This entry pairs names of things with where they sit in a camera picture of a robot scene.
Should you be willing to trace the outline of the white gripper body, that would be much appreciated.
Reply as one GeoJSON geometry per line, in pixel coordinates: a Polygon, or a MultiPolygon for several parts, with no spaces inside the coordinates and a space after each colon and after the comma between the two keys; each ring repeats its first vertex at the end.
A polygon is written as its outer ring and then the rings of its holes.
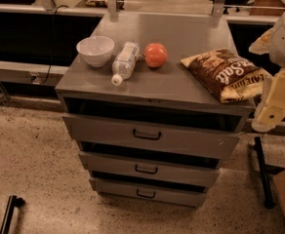
{"type": "Polygon", "coordinates": [[[252,128],[259,133],[274,129],[285,118],[285,67],[264,81],[262,99],[258,104],[252,128]]]}

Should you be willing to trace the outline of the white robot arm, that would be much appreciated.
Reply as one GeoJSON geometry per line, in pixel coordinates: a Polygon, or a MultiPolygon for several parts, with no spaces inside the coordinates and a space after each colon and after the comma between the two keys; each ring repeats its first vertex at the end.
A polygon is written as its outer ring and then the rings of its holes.
{"type": "Polygon", "coordinates": [[[252,128],[260,133],[274,129],[285,118],[285,12],[250,47],[253,54],[268,54],[271,62],[280,66],[272,77],[264,80],[262,100],[257,106],[252,128]]]}

